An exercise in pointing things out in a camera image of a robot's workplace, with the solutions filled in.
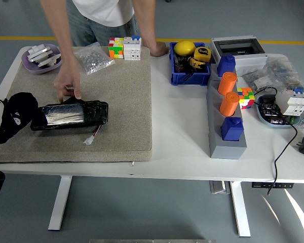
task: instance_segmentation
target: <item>white t-shirt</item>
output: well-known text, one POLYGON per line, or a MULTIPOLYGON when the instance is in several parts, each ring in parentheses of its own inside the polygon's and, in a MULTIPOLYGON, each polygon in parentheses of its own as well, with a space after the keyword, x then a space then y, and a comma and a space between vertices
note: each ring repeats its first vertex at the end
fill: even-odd
POLYGON ((79 12, 99 24, 117 27, 134 15, 131 0, 73 0, 79 12))

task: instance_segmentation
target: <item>jeans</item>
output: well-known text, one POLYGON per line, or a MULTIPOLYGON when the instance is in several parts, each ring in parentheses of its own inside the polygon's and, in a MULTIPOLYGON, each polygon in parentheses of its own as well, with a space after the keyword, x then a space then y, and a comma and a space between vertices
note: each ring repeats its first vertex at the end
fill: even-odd
POLYGON ((99 42, 101 46, 108 46, 111 37, 139 35, 135 16, 122 26, 107 27, 84 17, 72 0, 66 1, 66 7, 72 44, 75 47, 85 47, 95 42, 99 42))

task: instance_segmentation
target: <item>human arm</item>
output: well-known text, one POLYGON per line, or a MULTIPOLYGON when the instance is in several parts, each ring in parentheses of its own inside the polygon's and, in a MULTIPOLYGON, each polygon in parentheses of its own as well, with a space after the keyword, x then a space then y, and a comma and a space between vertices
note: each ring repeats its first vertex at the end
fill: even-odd
POLYGON ((63 96, 75 96, 81 99, 80 72, 72 49, 66 1, 40 0, 40 2, 58 42, 63 60, 61 69, 54 80, 58 101, 63 102, 63 96))
POLYGON ((156 0, 132 0, 132 4, 143 43, 150 49, 150 54, 155 57, 167 54, 169 47, 164 42, 156 41, 156 0))

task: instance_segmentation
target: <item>yellow floor line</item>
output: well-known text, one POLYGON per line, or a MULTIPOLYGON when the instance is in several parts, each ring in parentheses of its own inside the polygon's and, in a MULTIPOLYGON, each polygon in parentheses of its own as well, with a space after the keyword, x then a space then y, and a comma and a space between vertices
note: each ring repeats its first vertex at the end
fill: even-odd
POLYGON ((0 36, 0 41, 55 41, 51 36, 0 36))
MULTIPOLYGON (((0 41, 55 41, 52 36, 0 36, 0 41)), ((190 39, 190 38, 157 38, 159 42, 178 42, 182 40, 190 40, 193 42, 209 43, 211 39, 190 39)), ((297 40, 260 40, 261 44, 272 45, 304 45, 304 41, 297 40)))

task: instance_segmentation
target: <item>table leg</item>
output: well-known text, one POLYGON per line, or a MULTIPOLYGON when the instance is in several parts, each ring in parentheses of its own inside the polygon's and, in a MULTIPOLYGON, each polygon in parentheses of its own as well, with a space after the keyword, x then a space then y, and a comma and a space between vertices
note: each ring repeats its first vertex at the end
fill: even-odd
POLYGON ((235 217, 237 220, 239 237, 251 237, 247 212, 245 209, 241 181, 231 181, 235 217))
POLYGON ((61 176, 59 190, 57 191, 49 230, 60 230, 65 204, 72 181, 72 176, 61 176))

